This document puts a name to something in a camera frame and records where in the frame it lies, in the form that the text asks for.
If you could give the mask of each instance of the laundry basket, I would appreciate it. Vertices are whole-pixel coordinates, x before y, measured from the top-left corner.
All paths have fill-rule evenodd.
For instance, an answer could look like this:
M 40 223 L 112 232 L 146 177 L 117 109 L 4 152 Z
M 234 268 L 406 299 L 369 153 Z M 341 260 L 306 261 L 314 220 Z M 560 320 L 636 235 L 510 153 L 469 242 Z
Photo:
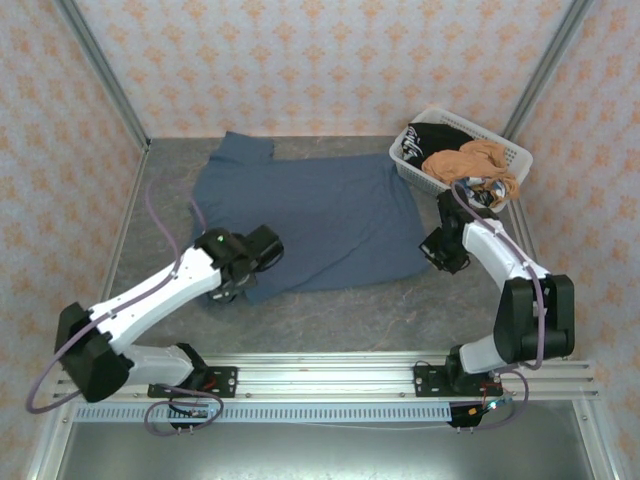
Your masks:
M 446 123 L 447 125 L 468 133 L 475 139 L 481 138 L 505 145 L 505 156 L 507 157 L 507 163 L 509 164 L 509 172 L 513 173 L 513 175 L 516 177 L 518 185 L 521 185 L 524 179 L 529 174 L 529 169 L 531 168 L 531 164 L 533 163 L 533 157 L 531 156 L 531 154 L 524 148 L 521 148 L 509 142 L 508 140 L 505 140 L 501 136 L 490 132 L 486 128 L 482 128 L 475 123 L 470 122 L 469 120 L 465 120 L 458 115 L 454 115 L 453 113 L 447 112 L 446 110 L 437 107 L 428 108 L 416 118 L 414 118 L 411 123 L 420 122 Z M 389 155 L 391 155 L 393 161 L 396 162 L 398 173 L 402 178 L 413 183 L 420 190 L 424 190 L 425 192 L 436 196 L 439 193 L 442 193 L 450 188 L 449 185 L 445 185 L 444 183 L 436 180 L 430 175 L 427 175 L 422 170 L 418 170 L 413 165 L 405 162 L 402 159 L 402 140 L 407 133 L 407 128 L 405 128 L 393 142 L 393 145 L 391 145 L 391 148 L 389 149 Z M 480 205 L 475 200 L 470 200 L 470 203 L 474 207 L 483 207 L 483 205 Z M 507 203 L 508 202 L 502 202 L 500 205 L 492 208 L 491 210 L 497 213 L 501 211 L 507 205 Z

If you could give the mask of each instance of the orange patterned wall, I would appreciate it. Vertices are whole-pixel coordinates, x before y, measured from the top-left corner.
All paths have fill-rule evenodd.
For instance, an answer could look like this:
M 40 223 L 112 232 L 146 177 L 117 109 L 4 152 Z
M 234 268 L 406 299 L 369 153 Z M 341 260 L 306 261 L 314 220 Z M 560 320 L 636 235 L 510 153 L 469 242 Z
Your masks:
M 570 0 L 80 0 L 151 137 L 500 131 Z
M 617 446 L 640 472 L 637 2 L 594 3 L 518 143 L 534 157 L 523 199 L 537 250 L 576 283 L 578 355 L 597 362 Z
M 51 0 L 0 4 L 0 478 L 24 478 L 29 383 L 60 309 L 95 303 L 140 151 Z

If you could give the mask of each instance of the gray marble surface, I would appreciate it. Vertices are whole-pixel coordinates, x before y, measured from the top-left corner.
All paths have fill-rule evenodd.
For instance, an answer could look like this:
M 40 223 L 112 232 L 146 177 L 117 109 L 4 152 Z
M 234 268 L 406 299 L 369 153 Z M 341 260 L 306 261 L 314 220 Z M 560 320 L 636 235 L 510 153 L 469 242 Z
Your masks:
M 155 140 L 128 225 L 113 294 L 172 261 L 171 249 L 149 217 L 144 188 L 158 215 L 186 245 L 191 232 L 187 195 L 219 139 Z M 313 158 L 387 151 L 392 137 L 279 137 L 276 158 Z M 435 198 L 412 187 L 425 232 L 439 224 Z M 502 216 L 507 229 L 508 215 Z M 191 343 L 202 354 L 349 352 L 447 349 L 488 334 L 499 291 L 478 261 L 452 276 L 435 268 L 401 281 L 339 291 L 285 293 L 261 305 L 196 299 L 147 331 L 141 344 Z

